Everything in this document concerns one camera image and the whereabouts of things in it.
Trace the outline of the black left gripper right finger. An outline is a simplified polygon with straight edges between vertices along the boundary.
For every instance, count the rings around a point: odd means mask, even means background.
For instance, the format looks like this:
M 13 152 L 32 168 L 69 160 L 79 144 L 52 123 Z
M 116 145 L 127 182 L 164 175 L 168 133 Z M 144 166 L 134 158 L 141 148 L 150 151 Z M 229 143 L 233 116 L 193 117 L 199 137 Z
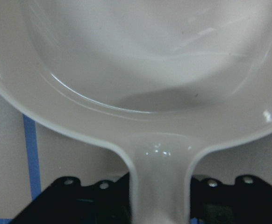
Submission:
M 272 224 L 272 185 L 257 176 L 192 178 L 190 196 L 192 224 Z

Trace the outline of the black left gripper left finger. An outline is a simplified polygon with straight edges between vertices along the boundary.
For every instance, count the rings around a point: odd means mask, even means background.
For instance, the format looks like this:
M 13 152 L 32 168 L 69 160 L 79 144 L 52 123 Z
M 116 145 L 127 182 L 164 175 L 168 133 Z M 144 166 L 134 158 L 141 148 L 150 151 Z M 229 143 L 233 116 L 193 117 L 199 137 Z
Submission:
M 129 174 L 82 186 L 79 178 L 56 179 L 26 206 L 13 224 L 129 224 Z

